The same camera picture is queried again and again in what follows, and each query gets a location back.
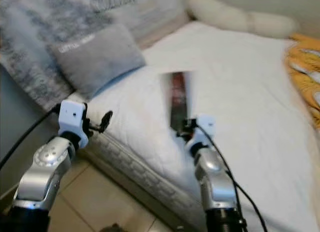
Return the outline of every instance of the yellow patterned fabric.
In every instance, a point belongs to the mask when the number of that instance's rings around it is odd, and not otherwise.
[[[320,40],[293,34],[285,65],[294,85],[307,103],[316,129],[320,129]]]

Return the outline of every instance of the white bed sheet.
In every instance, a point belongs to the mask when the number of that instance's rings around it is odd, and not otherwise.
[[[88,103],[88,116],[99,123],[113,110],[108,132],[200,199],[193,160],[169,128],[159,76],[192,71],[191,114],[215,118],[214,139],[264,216],[288,230],[318,231],[310,155],[318,149],[310,117],[283,66],[289,45],[192,22],[145,50],[148,66],[108,85]],[[80,100],[77,93],[70,98]],[[248,217],[249,225],[257,224]]]

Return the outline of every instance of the white pillow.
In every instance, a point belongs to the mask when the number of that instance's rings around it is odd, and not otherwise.
[[[198,20],[226,30],[287,38],[299,29],[297,21],[292,18],[246,12],[219,0],[188,0],[188,8]]]

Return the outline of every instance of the black cable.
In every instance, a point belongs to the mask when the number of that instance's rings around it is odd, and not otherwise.
[[[18,148],[18,146],[24,141],[24,139],[40,124],[44,121],[52,112],[58,113],[60,110],[60,104],[55,105],[51,110],[49,110],[46,114],[43,115],[37,122],[35,122],[13,145],[13,147],[9,150],[9,152],[4,156],[3,160],[0,162],[0,170],[9,160],[9,158],[13,155],[14,151]]]
[[[246,191],[235,181],[235,184],[236,186],[241,190],[241,192],[245,195],[245,197],[250,201],[250,203],[252,204],[255,212],[257,213],[259,219],[260,219],[260,222],[261,222],[261,225],[263,227],[263,230],[264,232],[268,232],[267,230],[267,227],[266,227],[266,223],[265,223],[265,220],[264,218],[262,217],[262,215],[260,214],[259,212],[259,209],[258,207],[256,206],[255,202],[250,198],[250,196],[246,193]]]
[[[250,196],[246,193],[246,191],[236,182],[231,170],[230,170],[230,167],[228,166],[228,163],[227,161],[225,160],[225,158],[223,157],[222,153],[220,152],[220,150],[218,149],[217,145],[215,144],[215,142],[210,138],[210,136],[207,134],[207,132],[202,128],[200,127],[199,125],[197,125],[197,127],[202,131],[202,133],[204,133],[204,135],[206,136],[206,138],[210,141],[210,143],[212,144],[212,146],[216,149],[216,151],[218,152],[218,154],[220,155],[225,167],[227,168],[227,175],[230,177],[230,179],[232,180],[233,182],[233,185],[235,187],[235,195],[236,195],[236,199],[237,199],[237,206],[238,206],[238,210],[239,210],[239,214],[240,216],[243,218],[243,215],[242,215],[242,211],[241,211],[241,205],[240,205],[240,200],[239,200],[239,195],[238,195],[238,192],[237,192],[237,188],[240,189],[240,191],[246,196],[246,198],[250,201],[250,203],[252,204],[255,212],[257,213],[258,217],[259,217],[259,220],[260,220],[260,223],[261,223],[261,226],[263,227],[263,230],[264,232],[268,232],[267,230],[267,227],[266,227],[266,223],[265,223],[265,220],[264,218],[261,216],[260,212],[259,212],[259,209],[258,207],[256,206],[256,204],[254,203],[254,201],[250,198]]]

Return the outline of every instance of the white wall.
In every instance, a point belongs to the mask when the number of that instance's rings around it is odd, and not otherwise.
[[[297,19],[302,32],[320,38],[320,0],[222,0],[248,11],[268,12]]]
[[[41,109],[20,89],[6,71],[1,70],[0,159],[19,137],[42,115]],[[19,182],[31,165],[33,153],[55,132],[48,122],[26,138],[0,171],[0,196]]]

